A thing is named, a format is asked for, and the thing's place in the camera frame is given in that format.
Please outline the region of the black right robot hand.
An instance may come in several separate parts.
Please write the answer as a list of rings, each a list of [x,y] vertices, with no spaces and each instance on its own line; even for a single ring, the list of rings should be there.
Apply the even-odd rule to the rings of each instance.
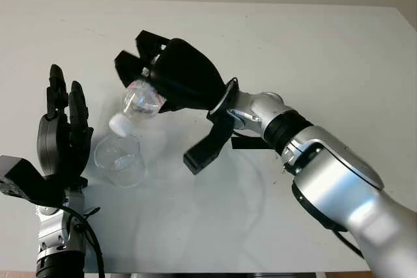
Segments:
[[[161,113],[180,109],[210,111],[226,91],[226,84],[200,51],[180,38],[164,38],[142,30],[136,38],[138,56],[121,51],[115,58],[125,87],[133,81],[149,83],[165,98]]]

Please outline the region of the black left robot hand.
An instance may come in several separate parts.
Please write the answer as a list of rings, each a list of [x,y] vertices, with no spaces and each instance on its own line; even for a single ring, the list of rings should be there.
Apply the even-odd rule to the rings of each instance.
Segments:
[[[50,68],[46,89],[47,112],[39,122],[36,149],[44,180],[62,189],[83,189],[94,129],[81,84],[73,81],[67,91],[61,68]]]

